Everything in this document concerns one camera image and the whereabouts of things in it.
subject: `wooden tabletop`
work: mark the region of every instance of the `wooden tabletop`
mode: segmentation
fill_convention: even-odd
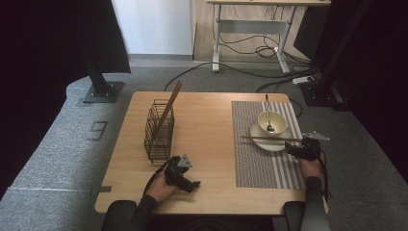
[[[115,200],[140,202],[147,181],[160,165],[151,164],[144,150],[144,127],[155,99],[171,92],[134,93],[123,121],[95,209],[104,213]],[[193,167],[185,173],[201,181],[192,193],[177,192],[154,213],[281,215],[286,201],[304,200],[304,191],[237,188],[231,101],[264,101],[264,93],[180,92],[173,104],[175,126],[171,154],[187,154]],[[289,102],[285,94],[269,100]]]
[[[220,5],[328,6],[330,0],[206,0]]]

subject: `white plate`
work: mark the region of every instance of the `white plate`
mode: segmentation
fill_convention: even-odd
[[[251,137],[263,137],[265,134],[258,126],[258,121],[255,120],[251,123],[251,127],[249,129],[249,134]],[[281,133],[279,138],[292,138],[291,129],[287,128],[283,133]],[[285,142],[284,141],[268,141],[268,140],[258,140],[252,139],[259,147],[265,149],[266,151],[282,151],[285,149]]]

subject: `robotic hand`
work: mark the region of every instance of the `robotic hand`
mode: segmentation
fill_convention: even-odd
[[[330,141],[330,139],[322,136],[317,132],[303,133],[303,139],[300,146],[291,145],[289,142],[285,142],[285,147],[288,153],[296,158],[305,159],[308,161],[314,161],[318,159],[321,169],[324,174],[324,198],[328,199],[328,178],[326,164],[320,157],[320,153],[323,153],[320,147],[320,141]]]
[[[147,189],[149,188],[150,184],[156,178],[156,175],[159,174],[161,171],[165,169],[165,176],[166,176],[166,183],[168,185],[176,186],[180,191],[186,191],[187,193],[191,193],[194,188],[197,188],[198,185],[201,183],[200,181],[191,182],[186,179],[183,174],[188,171],[192,167],[192,164],[187,157],[187,155],[180,156],[173,156],[165,162],[157,171],[153,174],[150,178],[149,182],[144,189],[143,194],[146,194]]]

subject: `white wall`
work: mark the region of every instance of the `white wall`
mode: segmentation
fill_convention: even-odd
[[[191,0],[112,3],[128,54],[192,55]]]

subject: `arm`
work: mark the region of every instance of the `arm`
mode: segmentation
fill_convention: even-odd
[[[330,230],[327,215],[324,211],[321,194],[321,177],[323,175],[318,160],[307,161],[299,159],[302,174],[306,179],[306,204],[301,225],[301,231]]]
[[[144,230],[155,206],[166,200],[176,190],[176,187],[169,186],[166,183],[166,177],[163,171],[157,174],[155,180],[146,191],[146,194],[141,199],[138,208],[133,214],[131,225],[128,230]]]

